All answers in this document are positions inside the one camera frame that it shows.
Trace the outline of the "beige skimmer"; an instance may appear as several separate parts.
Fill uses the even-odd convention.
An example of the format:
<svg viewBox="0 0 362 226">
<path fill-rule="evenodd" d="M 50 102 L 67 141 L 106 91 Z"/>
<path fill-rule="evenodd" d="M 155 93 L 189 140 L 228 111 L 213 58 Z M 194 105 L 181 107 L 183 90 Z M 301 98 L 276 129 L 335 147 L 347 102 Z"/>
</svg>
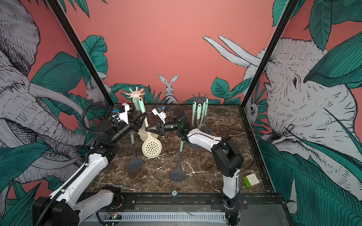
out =
<svg viewBox="0 0 362 226">
<path fill-rule="evenodd" d="M 141 97 L 133 98 L 133 103 L 137 111 L 145 113 L 144 103 Z M 148 126 L 147 117 L 145 118 L 142 127 L 139 129 L 138 135 L 142 141 L 146 141 L 148 138 L 148 133 L 145 131 L 145 128 Z"/>
<path fill-rule="evenodd" d="M 141 112 L 146 113 L 144 102 L 141 97 L 139 97 L 139 105 L 140 105 Z M 144 123 L 147 128 L 149 126 L 148 121 L 147 121 L 147 116 L 144 119 Z M 148 158 L 158 157 L 162 150 L 162 144 L 158 139 L 152 137 L 150 132 L 146 132 L 146 133 L 147 133 L 147 139 L 146 139 L 146 141 L 144 141 L 144 143 L 142 145 L 142 152 Z"/>
<path fill-rule="evenodd" d="M 202 122 L 203 122 L 203 119 L 205 116 L 206 107 L 207 107 L 207 103 L 204 102 L 203 106 L 202 106 L 202 115 L 201 115 L 201 120 L 200 120 L 200 124 L 199 124 L 199 129 L 202 127 Z"/>
<path fill-rule="evenodd" d="M 192 121 L 191 121 L 191 124 L 193 126 L 194 126 L 196 109 L 197 109 L 197 103 L 196 103 L 196 101 L 194 101 L 193 104 L 192 104 Z"/>
</svg>

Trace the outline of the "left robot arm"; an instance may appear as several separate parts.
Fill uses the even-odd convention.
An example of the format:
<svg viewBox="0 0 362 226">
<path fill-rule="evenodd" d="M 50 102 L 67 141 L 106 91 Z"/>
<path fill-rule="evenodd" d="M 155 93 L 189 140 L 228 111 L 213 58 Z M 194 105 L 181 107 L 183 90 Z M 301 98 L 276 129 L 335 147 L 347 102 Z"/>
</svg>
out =
<svg viewBox="0 0 362 226">
<path fill-rule="evenodd" d="M 92 214 L 110 205 L 114 199 L 113 189 L 104 189 L 97 194 L 78 201 L 93 179 L 114 159 L 118 141 L 130 132 L 138 132 L 146 119 L 143 112 L 112 111 L 112 118 L 100 121 L 91 132 L 98 143 L 86 155 L 81 166 L 64 184 L 49 197 L 40 197 L 33 204 L 35 226 L 78 226 Z"/>
</svg>

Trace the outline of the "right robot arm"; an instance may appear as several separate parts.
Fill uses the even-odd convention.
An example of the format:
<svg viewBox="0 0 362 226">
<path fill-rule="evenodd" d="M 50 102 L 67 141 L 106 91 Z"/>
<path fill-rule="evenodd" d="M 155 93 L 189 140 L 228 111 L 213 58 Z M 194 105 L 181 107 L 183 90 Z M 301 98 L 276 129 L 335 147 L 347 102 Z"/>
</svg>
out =
<svg viewBox="0 0 362 226">
<path fill-rule="evenodd" d="M 239 174 L 244 157 L 231 137 L 222 138 L 207 134 L 188 122 L 182 109 L 173 112 L 173 119 L 166 120 L 164 107 L 152 109 L 161 122 L 147 126 L 145 131 L 164 136 L 175 131 L 181 141 L 196 145 L 212 153 L 217 169 L 223 176 L 222 203 L 227 209 L 234 209 L 238 203 Z"/>
</svg>

